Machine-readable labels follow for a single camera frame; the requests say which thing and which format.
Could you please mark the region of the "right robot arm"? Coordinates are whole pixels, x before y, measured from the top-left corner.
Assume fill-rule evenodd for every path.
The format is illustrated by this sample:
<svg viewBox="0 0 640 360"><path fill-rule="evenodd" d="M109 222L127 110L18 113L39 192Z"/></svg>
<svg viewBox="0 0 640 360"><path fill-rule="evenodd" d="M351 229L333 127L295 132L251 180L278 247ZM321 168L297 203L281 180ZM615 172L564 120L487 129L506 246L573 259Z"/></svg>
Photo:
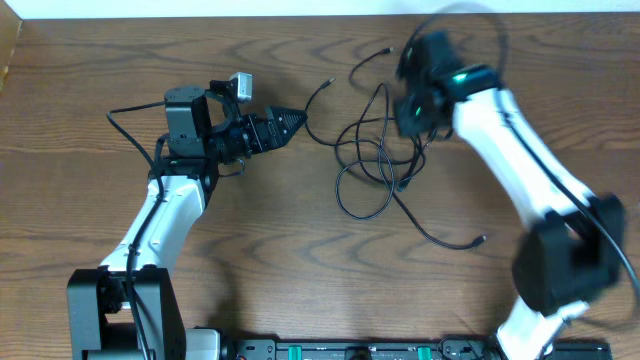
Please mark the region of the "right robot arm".
<svg viewBox="0 0 640 360"><path fill-rule="evenodd" d="M443 32L413 35L397 76L400 134L445 130L468 143L512 201L525 233L512 263L517 299L485 348L501 359L607 359L610 348L561 332L633 268L625 211L573 176L527 122L499 68L467 65Z"/></svg>

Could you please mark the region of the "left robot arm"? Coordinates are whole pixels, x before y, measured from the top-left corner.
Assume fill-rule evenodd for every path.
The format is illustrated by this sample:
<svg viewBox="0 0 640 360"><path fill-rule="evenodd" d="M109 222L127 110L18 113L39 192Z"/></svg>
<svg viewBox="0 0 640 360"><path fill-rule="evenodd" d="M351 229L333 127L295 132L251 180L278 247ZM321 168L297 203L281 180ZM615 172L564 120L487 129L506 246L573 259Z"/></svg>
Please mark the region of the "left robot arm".
<svg viewBox="0 0 640 360"><path fill-rule="evenodd" d="M143 206L114 251L67 284L73 358L235 358L219 331L184 326L171 274L220 166L286 146L308 119L277 106L263 117L244 114L239 105L250 98L250 86L237 79L165 93L168 131L143 155L150 166Z"/></svg>

